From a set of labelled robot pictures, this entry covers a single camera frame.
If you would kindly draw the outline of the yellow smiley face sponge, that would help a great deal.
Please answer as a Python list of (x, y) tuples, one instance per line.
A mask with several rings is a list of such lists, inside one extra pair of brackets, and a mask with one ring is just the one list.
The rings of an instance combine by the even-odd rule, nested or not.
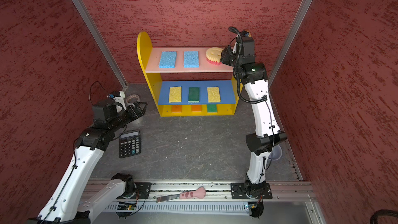
[(212, 47), (206, 51), (206, 60), (212, 65), (221, 65), (222, 48)]

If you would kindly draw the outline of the orange sponge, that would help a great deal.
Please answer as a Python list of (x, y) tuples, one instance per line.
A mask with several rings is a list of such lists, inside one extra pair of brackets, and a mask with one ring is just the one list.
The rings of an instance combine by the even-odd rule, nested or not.
[(191, 105), (191, 112), (192, 113), (201, 113), (202, 105)]
[(181, 113), (182, 105), (172, 105), (171, 111), (172, 111), (172, 113)]

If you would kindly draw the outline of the blue sponge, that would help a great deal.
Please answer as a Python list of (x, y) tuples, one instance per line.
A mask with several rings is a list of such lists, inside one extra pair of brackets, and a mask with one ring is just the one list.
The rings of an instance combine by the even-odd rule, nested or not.
[(183, 53), (183, 67), (184, 68), (198, 68), (199, 67), (199, 52), (185, 51)]
[(177, 58), (176, 51), (161, 52), (159, 68), (175, 68), (176, 58)]

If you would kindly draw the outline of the orange sponge front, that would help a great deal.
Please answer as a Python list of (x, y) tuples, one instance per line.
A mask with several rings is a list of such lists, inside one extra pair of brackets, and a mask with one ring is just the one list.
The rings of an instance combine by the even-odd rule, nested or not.
[(191, 105), (191, 112), (192, 113), (201, 113), (202, 105)]

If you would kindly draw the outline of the dark green sponge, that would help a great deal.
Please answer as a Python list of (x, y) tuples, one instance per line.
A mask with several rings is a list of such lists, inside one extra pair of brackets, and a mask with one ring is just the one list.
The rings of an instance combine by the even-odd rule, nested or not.
[(200, 102), (200, 87), (190, 87), (188, 93), (188, 102), (189, 103), (199, 103)]

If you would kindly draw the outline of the light green sponge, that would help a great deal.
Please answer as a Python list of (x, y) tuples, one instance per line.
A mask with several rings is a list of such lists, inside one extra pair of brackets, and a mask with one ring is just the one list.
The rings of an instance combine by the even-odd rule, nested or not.
[(208, 113), (217, 113), (218, 112), (217, 105), (216, 104), (208, 104), (207, 112)]

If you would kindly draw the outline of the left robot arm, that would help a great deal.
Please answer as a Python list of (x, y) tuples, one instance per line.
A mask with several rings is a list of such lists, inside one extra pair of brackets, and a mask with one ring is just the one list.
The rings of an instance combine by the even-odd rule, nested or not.
[(98, 215), (119, 197), (137, 198), (138, 190), (130, 174), (118, 173), (88, 201), (80, 200), (90, 176), (102, 158), (115, 133), (143, 117), (146, 102), (123, 106), (106, 99), (92, 106), (93, 125), (86, 128), (74, 142), (72, 159), (56, 190), (37, 217), (28, 224), (91, 224)]

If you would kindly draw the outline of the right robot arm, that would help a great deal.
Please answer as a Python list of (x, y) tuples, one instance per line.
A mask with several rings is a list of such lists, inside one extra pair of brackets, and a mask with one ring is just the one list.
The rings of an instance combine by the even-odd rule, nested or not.
[(246, 135), (246, 145), (251, 152), (246, 180), (242, 185), (232, 186), (232, 191), (249, 199), (270, 198), (271, 189), (265, 172), (271, 164), (275, 146), (287, 136), (275, 119), (266, 68), (263, 63), (256, 62), (254, 39), (238, 33), (233, 40), (235, 44), (222, 51), (220, 61), (233, 68), (238, 97), (251, 105), (256, 130)]

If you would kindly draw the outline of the yellow shelf with coloured boards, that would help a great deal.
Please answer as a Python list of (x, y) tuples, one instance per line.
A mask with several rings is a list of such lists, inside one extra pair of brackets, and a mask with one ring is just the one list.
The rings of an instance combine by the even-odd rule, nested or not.
[[(236, 80), (232, 75), (232, 68), (223, 64), (212, 65), (207, 62), (207, 49), (204, 47), (156, 48), (153, 47), (148, 33), (139, 33), (137, 38), (138, 60), (161, 117), (226, 116), (235, 114), (239, 97), (236, 89)], [(161, 52), (163, 51), (177, 52), (175, 68), (159, 68)], [(198, 68), (183, 67), (183, 53), (185, 51), (199, 52)], [(169, 103), (170, 87), (182, 87), (180, 103)], [(199, 103), (188, 102), (190, 87), (201, 88)], [(208, 87), (219, 87), (220, 103), (208, 102)], [(208, 104), (216, 104), (218, 112), (208, 113)], [(172, 105), (182, 105), (182, 112), (172, 113)], [(202, 112), (192, 113), (191, 105), (202, 105)]]

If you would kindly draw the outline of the clear tape roll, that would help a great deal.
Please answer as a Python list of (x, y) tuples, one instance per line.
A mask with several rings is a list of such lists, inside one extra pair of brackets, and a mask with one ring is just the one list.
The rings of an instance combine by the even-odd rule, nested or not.
[(132, 105), (135, 102), (139, 102), (140, 101), (140, 97), (137, 94), (131, 94), (126, 96), (125, 98), (125, 102), (127, 105)]

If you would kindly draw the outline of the black calculator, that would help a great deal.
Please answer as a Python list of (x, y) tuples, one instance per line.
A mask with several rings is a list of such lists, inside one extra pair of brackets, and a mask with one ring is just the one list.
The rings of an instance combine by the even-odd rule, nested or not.
[(119, 138), (119, 158), (127, 158), (140, 154), (142, 151), (141, 134), (139, 130), (132, 130), (122, 134)]

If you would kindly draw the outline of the grey mug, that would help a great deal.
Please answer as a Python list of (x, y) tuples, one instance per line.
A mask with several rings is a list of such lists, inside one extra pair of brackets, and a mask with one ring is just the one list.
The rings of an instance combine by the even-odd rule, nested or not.
[(270, 153), (268, 159), (271, 161), (279, 160), (283, 155), (283, 150), (280, 145), (274, 146), (272, 152)]

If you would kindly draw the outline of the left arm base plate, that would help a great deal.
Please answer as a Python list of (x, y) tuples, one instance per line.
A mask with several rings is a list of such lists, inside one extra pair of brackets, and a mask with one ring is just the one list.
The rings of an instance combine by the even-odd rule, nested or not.
[(148, 199), (151, 191), (152, 183), (149, 182), (138, 182), (134, 183), (132, 189), (128, 189), (121, 196), (117, 197), (117, 200), (137, 200), (137, 199)]

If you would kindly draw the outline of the pink handled scraper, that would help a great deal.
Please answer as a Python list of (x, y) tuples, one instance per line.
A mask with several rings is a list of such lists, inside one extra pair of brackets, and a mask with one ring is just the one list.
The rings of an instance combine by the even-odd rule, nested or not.
[(158, 197), (156, 202), (161, 203), (161, 202), (171, 201), (171, 200), (176, 200), (176, 199), (180, 199), (180, 200), (204, 199), (205, 196), (206, 196), (205, 188), (200, 187), (194, 191), (186, 191), (186, 192), (182, 192), (182, 193), (176, 194), (176, 195)]

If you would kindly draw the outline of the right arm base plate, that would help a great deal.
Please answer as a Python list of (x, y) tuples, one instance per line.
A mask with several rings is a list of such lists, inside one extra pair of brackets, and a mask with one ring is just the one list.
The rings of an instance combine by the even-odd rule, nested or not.
[(250, 181), (244, 183), (231, 183), (232, 199), (252, 199), (259, 200), (260, 197), (265, 200), (273, 198), (270, 184), (262, 182), (259, 184), (252, 184)]

